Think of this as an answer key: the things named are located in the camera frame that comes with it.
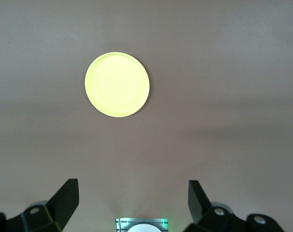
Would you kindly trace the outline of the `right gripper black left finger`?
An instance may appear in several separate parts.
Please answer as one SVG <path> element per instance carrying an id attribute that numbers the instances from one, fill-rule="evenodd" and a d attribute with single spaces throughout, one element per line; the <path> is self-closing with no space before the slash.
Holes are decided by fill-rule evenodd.
<path id="1" fill-rule="evenodd" d="M 62 232 L 79 204 L 77 179 L 68 179 L 46 203 L 7 219 L 0 212 L 0 232 Z"/>

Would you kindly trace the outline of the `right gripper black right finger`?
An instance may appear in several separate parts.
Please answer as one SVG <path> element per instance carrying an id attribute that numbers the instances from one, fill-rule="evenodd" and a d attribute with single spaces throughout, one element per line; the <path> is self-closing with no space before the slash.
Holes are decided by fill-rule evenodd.
<path id="1" fill-rule="evenodd" d="M 193 223 L 183 232 L 285 232 L 271 217 L 250 214 L 238 218 L 222 206 L 213 206 L 197 180 L 190 180 L 188 207 Z"/>

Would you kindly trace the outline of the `yellow round plate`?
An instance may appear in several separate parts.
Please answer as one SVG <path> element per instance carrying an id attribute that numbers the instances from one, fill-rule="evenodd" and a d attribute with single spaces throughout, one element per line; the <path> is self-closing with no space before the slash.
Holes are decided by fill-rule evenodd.
<path id="1" fill-rule="evenodd" d="M 149 76 L 133 56 L 109 52 L 88 67 L 85 91 L 90 103 L 111 117 L 127 117 L 145 105 L 150 91 Z"/>

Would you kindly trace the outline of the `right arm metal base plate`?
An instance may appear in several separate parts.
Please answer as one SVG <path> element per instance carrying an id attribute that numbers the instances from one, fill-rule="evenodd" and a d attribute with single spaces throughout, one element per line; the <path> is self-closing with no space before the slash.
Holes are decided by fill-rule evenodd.
<path id="1" fill-rule="evenodd" d="M 117 218 L 116 232 L 169 232 L 166 218 Z"/>

